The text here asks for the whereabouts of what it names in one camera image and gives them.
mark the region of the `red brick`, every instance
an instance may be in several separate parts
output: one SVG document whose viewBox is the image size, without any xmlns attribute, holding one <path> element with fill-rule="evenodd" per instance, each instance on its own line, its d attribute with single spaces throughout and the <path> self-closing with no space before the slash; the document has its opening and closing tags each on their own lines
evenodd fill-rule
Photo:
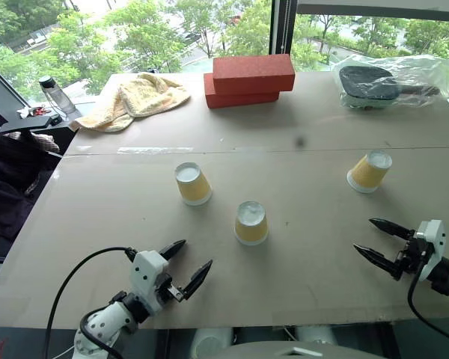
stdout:
<svg viewBox="0 0 449 359">
<path fill-rule="evenodd" d="M 213 81 L 219 95 L 291 91 L 294 75 L 288 54 L 213 59 Z"/>
<path fill-rule="evenodd" d="M 252 105 L 254 103 L 273 102 L 279 98 L 276 93 L 256 93 L 249 95 L 217 95 L 213 86 L 213 74 L 204 74 L 204 96 L 209 108 Z"/>
</svg>

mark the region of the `floor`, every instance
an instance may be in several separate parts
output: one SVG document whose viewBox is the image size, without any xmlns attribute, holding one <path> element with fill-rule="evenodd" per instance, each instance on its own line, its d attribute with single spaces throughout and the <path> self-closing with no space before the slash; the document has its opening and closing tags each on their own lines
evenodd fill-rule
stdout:
<svg viewBox="0 0 449 359">
<path fill-rule="evenodd" d="M 433 321 L 449 331 L 449 319 Z M 340 346 L 358 349 L 392 359 L 449 358 L 449 341 L 424 327 L 417 320 L 406 320 L 389 325 L 391 333 L 372 324 L 337 325 L 334 334 Z M 392 334 L 398 350 L 390 348 Z M 71 347 L 75 331 L 57 330 L 52 333 L 50 357 Z M 166 331 L 140 330 L 124 341 L 125 359 L 188 359 L 194 329 L 169 331 L 169 346 L 163 345 Z M 44 330 L 0 328 L 0 359 L 41 358 Z M 281 327 L 251 327 L 235 329 L 236 344 L 288 340 Z M 71 358 L 71 352 L 62 358 Z"/>
</svg>

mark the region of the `yellow paper cup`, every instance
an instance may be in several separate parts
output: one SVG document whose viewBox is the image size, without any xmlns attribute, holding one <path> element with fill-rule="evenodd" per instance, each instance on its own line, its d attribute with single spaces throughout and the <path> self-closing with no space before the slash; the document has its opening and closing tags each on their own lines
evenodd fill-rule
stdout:
<svg viewBox="0 0 449 359">
<path fill-rule="evenodd" d="M 183 201 L 190 206 L 199 206 L 211 198 L 211 187 L 194 162 L 184 162 L 174 170 Z"/>
<path fill-rule="evenodd" d="M 347 182 L 361 193 L 374 192 L 391 166 L 390 155 L 382 150 L 372 150 L 347 173 Z"/>
<path fill-rule="evenodd" d="M 234 234 L 244 245 L 259 245 L 268 237 L 268 221 L 264 207 L 252 200 L 238 206 Z"/>
</svg>

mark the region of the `cup rim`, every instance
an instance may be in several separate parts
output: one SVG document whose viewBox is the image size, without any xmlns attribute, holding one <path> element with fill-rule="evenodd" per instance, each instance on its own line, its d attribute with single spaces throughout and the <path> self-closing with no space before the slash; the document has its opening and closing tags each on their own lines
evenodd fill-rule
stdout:
<svg viewBox="0 0 449 359">
<path fill-rule="evenodd" d="M 386 155 L 386 156 L 389 158 L 389 165 L 388 165 L 388 166 L 385 166 L 385 167 L 380 167 L 380 166 L 375 165 L 374 163 L 372 163 L 372 162 L 370 161 L 370 156 L 371 156 L 372 154 L 374 154 L 374 153 L 381 153 L 381 154 Z M 391 157 L 391 155 L 389 155 L 388 153 L 386 153 L 386 152 L 383 151 L 383 150 L 371 150 L 371 151 L 369 151 L 368 153 L 366 153 L 366 162 L 367 162 L 367 163 L 369 164 L 369 166 L 371 166 L 372 168 L 376 168 L 376 169 L 378 169 L 378 170 L 388 170 L 388 169 L 391 168 L 391 166 L 392 166 L 392 157 Z"/>
<path fill-rule="evenodd" d="M 256 203 L 256 204 L 258 204 L 258 205 L 263 209 L 263 217 L 262 217 L 262 218 L 260 219 L 260 221 L 259 221 L 258 223 L 256 223 L 256 224 L 245 224 L 245 223 L 242 223 L 241 220 L 239 219 L 239 215 L 238 215 L 238 213 L 239 213 L 239 208 L 240 208 L 241 206 L 244 206 L 244 205 L 247 204 L 247 203 Z M 238 220 L 239 224 L 242 225 L 242 226 L 244 226 L 244 227 L 256 227 L 256 226 L 259 226 L 260 224 L 263 223 L 263 221 L 265 220 L 265 218 L 266 218 L 266 210 L 264 209 L 264 206 L 263 206 L 261 203 L 257 202 L 256 200 L 245 200 L 244 202 L 240 203 L 240 204 L 238 205 L 238 208 L 236 209 L 236 219 Z"/>
<path fill-rule="evenodd" d="M 181 179 L 178 179 L 178 173 L 179 173 L 181 170 L 183 170 L 184 168 L 194 168 L 195 170 L 198 171 L 198 175 L 197 175 L 195 178 L 193 178 L 193 179 L 191 179 L 191 180 L 189 180 L 189 181 L 183 181 L 183 180 L 181 180 Z M 195 180 L 198 179 L 198 177 L 199 177 L 200 175 L 201 175 L 201 169 L 200 169 L 200 166 L 198 166 L 198 164 L 197 164 L 196 162 L 183 162 L 183 163 L 179 164 L 179 165 L 174 169 L 174 177 L 176 178 L 176 180 L 177 180 L 178 182 L 181 182 L 181 183 L 191 183 L 191 182 L 194 182 Z"/>
</svg>

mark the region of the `plastic bag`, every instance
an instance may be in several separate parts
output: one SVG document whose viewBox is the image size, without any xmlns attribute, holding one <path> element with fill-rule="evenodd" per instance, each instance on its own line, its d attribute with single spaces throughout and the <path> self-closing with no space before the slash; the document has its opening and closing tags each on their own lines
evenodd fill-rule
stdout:
<svg viewBox="0 0 449 359">
<path fill-rule="evenodd" d="M 449 98 L 449 60 L 431 55 L 399 58 L 352 55 L 335 64 L 332 71 L 345 106 L 421 107 Z"/>
</svg>

